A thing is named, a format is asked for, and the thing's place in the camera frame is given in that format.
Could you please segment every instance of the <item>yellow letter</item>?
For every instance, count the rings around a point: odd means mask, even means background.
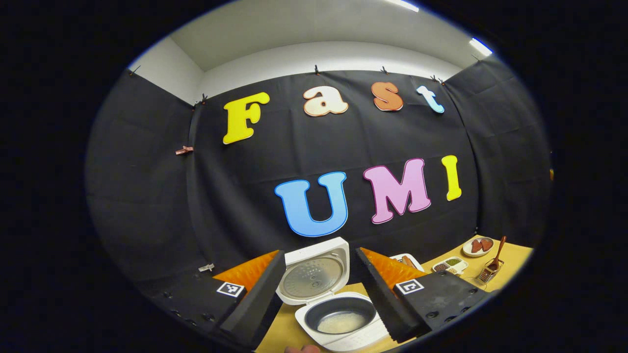
[[[222,143],[230,144],[253,136],[253,129],[246,126],[246,119],[251,120],[253,124],[258,122],[261,111],[259,104],[255,102],[266,104],[270,100],[271,98],[267,93],[260,92],[225,104],[224,109],[227,109],[228,112],[227,134],[222,138]],[[252,104],[246,109],[246,105],[249,103]]]
[[[449,192],[447,192],[447,201],[459,198],[462,195],[462,190],[458,185],[458,170],[456,169],[456,163],[458,158],[456,156],[445,156],[441,160],[445,169],[447,170],[447,182],[449,184]]]
[[[349,105],[342,101],[340,92],[329,86],[308,89],[303,93],[303,98],[309,99],[303,105],[303,110],[309,116],[323,116],[327,115],[329,112],[340,114],[344,113],[349,108]]]

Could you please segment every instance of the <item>hand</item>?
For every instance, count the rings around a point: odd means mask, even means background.
[[[300,350],[294,347],[286,347],[283,353],[320,353],[320,348],[315,345],[304,345]]]

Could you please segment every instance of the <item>white wall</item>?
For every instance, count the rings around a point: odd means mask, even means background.
[[[131,71],[189,104],[201,100],[197,87],[203,70],[168,36],[129,65]]]
[[[241,57],[205,72],[195,97],[213,97],[228,90],[295,73],[332,70],[379,71],[430,77],[443,81],[462,68],[429,55],[396,46],[357,41],[320,41],[281,46]]]

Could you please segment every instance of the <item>blue letter u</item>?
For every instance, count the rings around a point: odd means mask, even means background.
[[[332,216],[322,222],[313,220],[305,192],[310,188],[307,180],[293,180],[277,185],[275,194],[281,197],[286,211],[288,225],[297,234],[304,237],[320,237],[331,234],[345,225],[349,211],[347,199],[342,189],[342,182],[347,175],[335,171],[321,175],[318,183],[327,188],[329,201],[332,204]]]

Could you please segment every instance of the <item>ceiling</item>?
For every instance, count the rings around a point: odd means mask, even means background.
[[[431,55],[460,68],[481,54],[471,36],[422,9],[385,0],[238,0],[189,22],[170,37],[203,70],[277,48],[315,41],[361,41]]]

